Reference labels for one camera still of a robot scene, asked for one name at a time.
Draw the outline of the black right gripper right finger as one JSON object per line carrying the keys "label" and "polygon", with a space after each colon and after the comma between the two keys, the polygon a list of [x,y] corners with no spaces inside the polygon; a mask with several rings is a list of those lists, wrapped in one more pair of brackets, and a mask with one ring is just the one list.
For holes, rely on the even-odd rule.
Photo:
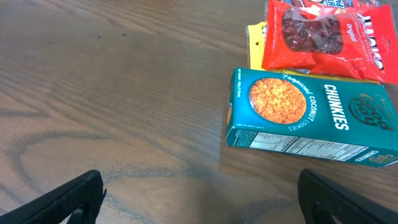
{"label": "black right gripper right finger", "polygon": [[386,208],[311,169],[297,182],[305,223],[397,224],[397,212]]}

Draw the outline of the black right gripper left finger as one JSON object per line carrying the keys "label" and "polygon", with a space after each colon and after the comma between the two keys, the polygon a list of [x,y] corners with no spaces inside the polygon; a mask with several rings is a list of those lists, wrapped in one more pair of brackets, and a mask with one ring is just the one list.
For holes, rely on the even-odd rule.
{"label": "black right gripper left finger", "polygon": [[106,196],[101,173],[88,172],[57,187],[43,196],[1,215],[1,223],[95,224]]}

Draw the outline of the teal coconut cookie box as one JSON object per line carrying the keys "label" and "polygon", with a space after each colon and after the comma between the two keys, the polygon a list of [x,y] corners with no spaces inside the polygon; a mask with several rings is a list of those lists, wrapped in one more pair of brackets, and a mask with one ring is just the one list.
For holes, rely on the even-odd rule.
{"label": "teal coconut cookie box", "polygon": [[397,162],[397,114],[382,85],[236,68],[226,144],[384,167]]}

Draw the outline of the red Hacks candy bag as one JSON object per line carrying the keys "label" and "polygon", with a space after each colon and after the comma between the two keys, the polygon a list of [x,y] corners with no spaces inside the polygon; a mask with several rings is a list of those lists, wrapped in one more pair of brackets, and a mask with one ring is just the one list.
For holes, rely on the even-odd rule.
{"label": "red Hacks candy bag", "polygon": [[397,83],[391,6],[316,16],[269,1],[262,67]]}

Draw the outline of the red Hello Panda box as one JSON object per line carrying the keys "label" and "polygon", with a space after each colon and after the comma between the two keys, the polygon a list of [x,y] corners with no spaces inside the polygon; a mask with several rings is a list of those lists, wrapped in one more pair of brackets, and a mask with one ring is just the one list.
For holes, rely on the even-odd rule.
{"label": "red Hello Panda box", "polygon": [[375,0],[282,0],[296,7],[332,7],[338,9],[378,7]]}

